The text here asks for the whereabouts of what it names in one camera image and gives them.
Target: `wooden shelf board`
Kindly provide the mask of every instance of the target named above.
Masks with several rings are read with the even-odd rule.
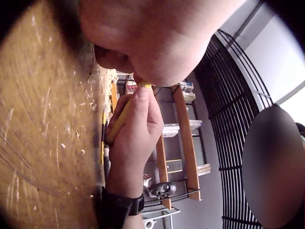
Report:
[[[192,130],[188,120],[188,112],[186,110],[182,89],[179,85],[175,85],[172,86],[172,92],[176,104],[177,115],[180,126],[180,133],[181,133],[183,152],[185,158],[187,185],[189,188],[192,189],[200,189]],[[189,198],[197,201],[201,201],[200,192],[190,194]]]
[[[159,177],[160,182],[168,182],[168,174],[167,174],[167,165],[165,159],[165,149],[164,149],[164,140],[163,136],[161,135],[157,145],[157,161],[158,161],[158,169],[159,169]],[[168,209],[172,209],[171,207],[171,200],[163,200],[162,205]]]

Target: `yellow handle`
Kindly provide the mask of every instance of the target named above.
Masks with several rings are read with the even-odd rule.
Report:
[[[138,84],[138,87],[150,88],[151,84],[141,81]],[[130,107],[130,101],[127,102],[126,106],[124,107],[124,109],[121,112],[120,116],[118,117],[117,121],[114,123],[110,134],[108,134],[106,136],[106,142],[108,144],[110,144],[110,145],[113,144],[114,138],[116,137],[116,135],[119,132],[119,130],[121,129],[121,127],[124,125],[124,123],[127,119],[128,113],[129,113],[129,107]]]

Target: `hand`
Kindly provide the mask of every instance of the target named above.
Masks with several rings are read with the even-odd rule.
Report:
[[[81,28],[104,68],[157,86],[185,79],[214,32],[245,0],[80,0]]]
[[[164,123],[152,89],[142,87],[133,95],[118,100],[106,133],[111,131],[129,99],[129,117],[110,148],[111,168],[106,188],[119,195],[137,198],[143,192],[145,163],[162,134]]]

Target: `book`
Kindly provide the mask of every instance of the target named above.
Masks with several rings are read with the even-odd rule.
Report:
[[[182,91],[192,92],[194,89],[194,85],[188,82],[180,82],[178,85],[181,86]]]
[[[191,130],[197,129],[202,125],[201,120],[189,120],[189,122],[190,122]]]
[[[205,171],[208,171],[208,170],[211,170],[210,166],[202,168],[202,169],[197,169],[197,173],[205,172]]]
[[[164,138],[174,137],[178,134],[178,130],[163,130],[162,134]]]
[[[210,166],[210,163],[207,163],[207,164],[204,164],[204,165],[199,165],[199,166],[197,166],[197,170],[205,168],[205,167],[209,167],[209,166]]]
[[[180,130],[178,123],[164,124],[163,130]]]
[[[196,98],[195,93],[188,93],[185,91],[182,91],[182,93],[183,93],[184,101],[186,103],[191,103]]]
[[[206,174],[209,174],[209,173],[211,173],[211,170],[198,173],[198,176],[206,175]]]

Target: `black metal railing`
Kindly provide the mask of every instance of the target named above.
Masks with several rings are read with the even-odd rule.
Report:
[[[218,33],[230,42],[231,53],[236,56],[233,57],[214,35],[194,71],[206,102],[218,151],[223,228],[257,229],[261,225],[254,218],[243,191],[242,149],[250,124],[260,111],[257,103],[266,108],[272,105],[272,100],[244,51],[231,36],[220,30]]]

